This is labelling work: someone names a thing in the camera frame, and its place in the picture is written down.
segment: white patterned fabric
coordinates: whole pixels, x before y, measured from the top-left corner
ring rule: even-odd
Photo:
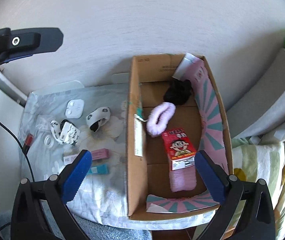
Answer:
[[[67,206],[71,212],[87,220],[118,228],[169,230],[197,226],[209,222],[215,211],[188,218],[161,221],[134,221],[127,217],[126,197],[126,118],[128,85],[117,84],[102,87],[82,88],[46,96],[31,94],[24,110],[19,138],[23,142],[27,133],[34,135],[28,157],[36,180],[45,180],[51,174],[64,168],[63,156],[78,153],[82,149],[89,151],[106,148],[109,158],[94,161],[93,165],[107,164],[109,174],[87,175],[73,201]],[[83,115],[71,119],[81,133],[78,148],[59,145],[57,142],[49,148],[44,138],[50,134],[46,125],[37,126],[36,121],[50,120],[50,116],[61,122],[65,116],[67,103],[72,99],[83,99]],[[86,125],[85,117],[96,108],[107,106],[111,110],[110,120],[96,133]],[[22,176],[30,178],[27,163],[21,156]]]

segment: black scrunchie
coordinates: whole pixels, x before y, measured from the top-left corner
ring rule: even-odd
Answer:
[[[173,78],[170,81],[169,88],[164,94],[164,102],[173,103],[175,106],[181,106],[187,102],[191,95],[192,87],[190,80],[180,81]]]

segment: cardboard box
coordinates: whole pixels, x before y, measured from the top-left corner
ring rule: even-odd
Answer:
[[[192,197],[206,191],[206,187],[198,173],[196,173],[197,186],[191,191],[171,192],[169,185],[169,165],[161,137],[152,138],[145,133],[143,138],[142,157],[135,155],[135,117],[142,107],[143,116],[148,118],[151,110],[163,102],[163,96],[169,87],[169,80],[174,74],[184,55],[144,55],[134,56],[131,65],[128,129],[127,129],[127,197],[128,216],[131,220],[167,220],[189,217],[202,214],[218,206],[203,208],[196,211],[180,214],[161,214],[146,212],[146,198],[148,194],[154,194],[164,198]],[[223,139],[226,148],[226,157],[229,173],[232,173],[231,141],[226,112],[218,92],[215,80],[204,56],[197,56],[204,61],[209,78],[219,103],[220,114],[223,122]],[[194,99],[194,95],[183,106],[178,106],[167,129],[183,128],[191,140],[193,146],[198,149],[201,137],[200,114]]]

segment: black cable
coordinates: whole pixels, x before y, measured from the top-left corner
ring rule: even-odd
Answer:
[[[11,130],[9,130],[5,125],[3,125],[1,122],[0,122],[0,126],[2,128],[4,128],[15,140],[16,142],[18,143],[19,147],[21,148],[25,158],[26,158],[26,161],[27,161],[27,164],[28,164],[28,167],[29,167],[29,170],[30,170],[30,174],[32,175],[32,179],[33,179],[33,182],[35,182],[35,178],[34,178],[34,174],[33,174],[33,170],[32,170],[32,167],[30,165],[30,162],[29,162],[29,159],[27,157],[27,154],[24,152],[24,149],[23,149],[23,146],[22,144],[20,143],[20,141],[18,140],[18,138],[11,132]]]
[[[6,223],[5,225],[2,225],[2,226],[0,227],[0,231],[2,231],[5,227],[8,227],[10,224],[11,224],[11,223],[8,222],[8,223]]]

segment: tag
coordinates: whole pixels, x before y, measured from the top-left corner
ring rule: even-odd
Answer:
[[[182,161],[172,161],[172,170],[179,170],[183,168],[187,168],[189,166],[195,165],[195,157],[191,157]]]
[[[73,163],[73,161],[77,158],[78,154],[64,156],[64,165],[68,165]]]
[[[134,115],[134,139],[135,139],[135,155],[143,156],[143,125],[137,119],[136,114]]]

